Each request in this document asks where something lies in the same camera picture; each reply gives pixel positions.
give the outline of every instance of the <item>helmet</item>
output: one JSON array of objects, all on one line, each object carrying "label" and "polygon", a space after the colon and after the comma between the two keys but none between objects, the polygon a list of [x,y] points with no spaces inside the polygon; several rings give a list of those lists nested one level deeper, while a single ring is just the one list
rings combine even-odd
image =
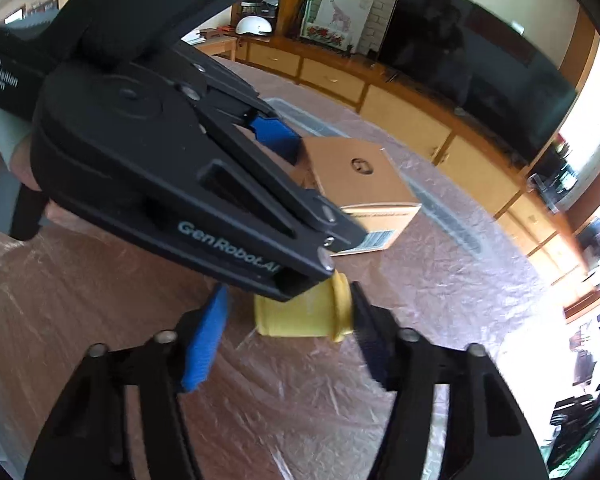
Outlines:
[{"label": "helmet", "polygon": [[261,16],[247,16],[238,22],[238,26],[235,27],[236,34],[257,34],[258,36],[264,36],[269,32],[272,32],[271,24],[262,18]]}]

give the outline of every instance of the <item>box top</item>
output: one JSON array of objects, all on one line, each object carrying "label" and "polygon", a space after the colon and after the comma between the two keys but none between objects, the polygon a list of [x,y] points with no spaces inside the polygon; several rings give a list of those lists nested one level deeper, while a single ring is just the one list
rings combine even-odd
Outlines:
[{"label": "box top", "polygon": [[420,205],[384,148],[345,137],[305,137],[301,158],[318,190],[338,207]]}]

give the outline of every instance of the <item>brown tablecloth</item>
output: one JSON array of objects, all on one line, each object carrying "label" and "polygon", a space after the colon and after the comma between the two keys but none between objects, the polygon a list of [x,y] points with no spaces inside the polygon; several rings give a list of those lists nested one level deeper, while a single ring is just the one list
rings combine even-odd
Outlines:
[{"label": "brown tablecloth", "polygon": [[[434,343],[486,345],[538,434],[557,400],[555,362],[568,346],[561,310],[542,301],[526,258],[475,202],[383,131],[311,90],[225,63],[264,96],[383,144],[403,174],[479,241],[479,251],[469,250],[420,212],[391,249],[341,256],[336,264],[363,283],[373,303]],[[200,306],[212,286],[96,228],[49,226],[28,243],[0,234],[0,455],[11,470],[24,471],[38,431],[90,344],[139,345]],[[353,339],[263,338],[254,331],[252,297],[232,290],[232,301],[210,377],[182,397],[205,477],[366,478],[392,395],[369,378]],[[427,462],[432,474],[442,453],[444,405],[442,392]],[[137,445],[137,431],[134,439]]]}]

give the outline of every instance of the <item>yellow container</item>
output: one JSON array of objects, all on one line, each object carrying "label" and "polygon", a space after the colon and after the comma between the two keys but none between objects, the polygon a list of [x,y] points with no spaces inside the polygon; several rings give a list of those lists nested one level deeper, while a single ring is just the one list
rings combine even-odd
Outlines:
[{"label": "yellow container", "polygon": [[353,332],[349,280],[337,270],[326,282],[286,303],[256,296],[254,310],[256,329],[262,335],[328,336],[337,342]]}]

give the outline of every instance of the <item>television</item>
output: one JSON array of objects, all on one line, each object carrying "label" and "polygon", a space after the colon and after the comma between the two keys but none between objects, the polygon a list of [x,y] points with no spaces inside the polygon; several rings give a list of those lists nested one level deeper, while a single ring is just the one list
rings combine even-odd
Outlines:
[{"label": "television", "polygon": [[576,97],[551,60],[470,0],[397,0],[378,61],[450,100],[526,164]]}]

